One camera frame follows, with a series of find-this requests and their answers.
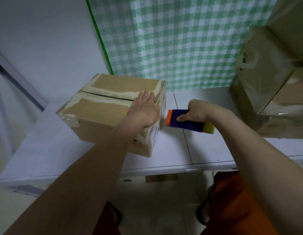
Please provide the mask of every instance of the green checkered curtain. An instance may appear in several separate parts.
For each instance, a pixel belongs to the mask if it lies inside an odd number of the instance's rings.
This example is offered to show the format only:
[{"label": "green checkered curtain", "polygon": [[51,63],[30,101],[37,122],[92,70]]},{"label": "green checkered curtain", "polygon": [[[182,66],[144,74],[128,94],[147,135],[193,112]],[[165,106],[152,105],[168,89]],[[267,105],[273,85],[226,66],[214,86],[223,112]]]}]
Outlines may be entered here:
[{"label": "green checkered curtain", "polygon": [[168,91],[228,86],[251,25],[277,0],[89,0],[116,75],[167,81]]}]

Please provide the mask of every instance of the right hand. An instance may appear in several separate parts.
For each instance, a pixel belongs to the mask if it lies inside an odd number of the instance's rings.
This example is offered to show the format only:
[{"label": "right hand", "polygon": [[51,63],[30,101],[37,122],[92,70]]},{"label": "right hand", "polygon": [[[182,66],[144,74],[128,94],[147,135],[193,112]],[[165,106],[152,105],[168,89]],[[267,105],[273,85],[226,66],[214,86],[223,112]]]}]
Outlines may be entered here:
[{"label": "right hand", "polygon": [[214,115],[222,113],[225,108],[206,101],[193,99],[188,104],[189,112],[180,115],[177,121],[211,122]]}]

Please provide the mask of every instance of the forearm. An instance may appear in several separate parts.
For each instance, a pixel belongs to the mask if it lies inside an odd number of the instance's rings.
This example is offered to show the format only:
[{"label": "forearm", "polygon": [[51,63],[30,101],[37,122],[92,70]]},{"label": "forearm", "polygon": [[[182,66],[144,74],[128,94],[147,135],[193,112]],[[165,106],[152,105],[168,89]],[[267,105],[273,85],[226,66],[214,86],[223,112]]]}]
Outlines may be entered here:
[{"label": "forearm", "polygon": [[278,231],[303,233],[303,170],[232,112],[216,112],[210,121]]},{"label": "forearm", "polygon": [[120,174],[126,151],[143,128],[126,117],[18,218],[6,234],[91,234]]}]

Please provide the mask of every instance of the yellow sponge edge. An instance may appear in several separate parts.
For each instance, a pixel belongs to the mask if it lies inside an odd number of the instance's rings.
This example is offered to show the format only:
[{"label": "yellow sponge edge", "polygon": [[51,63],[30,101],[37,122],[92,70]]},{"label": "yellow sponge edge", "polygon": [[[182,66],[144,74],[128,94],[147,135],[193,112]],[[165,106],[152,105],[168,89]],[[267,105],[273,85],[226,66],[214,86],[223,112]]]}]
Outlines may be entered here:
[{"label": "yellow sponge edge", "polygon": [[214,125],[210,122],[204,122],[204,126],[203,126],[203,133],[210,133],[213,134],[214,133]]}]

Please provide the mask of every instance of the floor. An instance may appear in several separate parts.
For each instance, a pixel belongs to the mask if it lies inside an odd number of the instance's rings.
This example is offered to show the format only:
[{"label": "floor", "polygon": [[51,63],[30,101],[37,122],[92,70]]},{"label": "floor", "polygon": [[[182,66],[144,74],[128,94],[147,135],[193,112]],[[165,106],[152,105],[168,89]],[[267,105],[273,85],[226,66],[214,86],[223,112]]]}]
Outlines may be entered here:
[{"label": "floor", "polygon": [[[161,182],[146,182],[145,176],[119,178],[110,202],[123,214],[121,233],[199,235],[204,226],[195,211],[212,182],[212,171],[177,174]],[[0,190],[0,235],[34,200]]]}]

